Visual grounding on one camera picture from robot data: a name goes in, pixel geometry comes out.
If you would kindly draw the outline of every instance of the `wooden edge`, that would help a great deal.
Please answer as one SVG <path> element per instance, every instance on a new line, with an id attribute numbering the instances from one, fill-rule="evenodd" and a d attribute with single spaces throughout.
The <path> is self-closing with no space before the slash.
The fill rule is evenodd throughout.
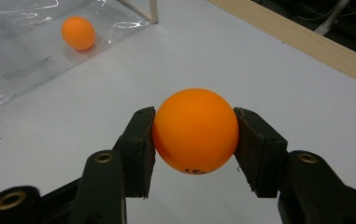
<path id="1" fill-rule="evenodd" d="M 356 52 L 250 0 L 208 0 L 314 59 L 356 79 Z"/>

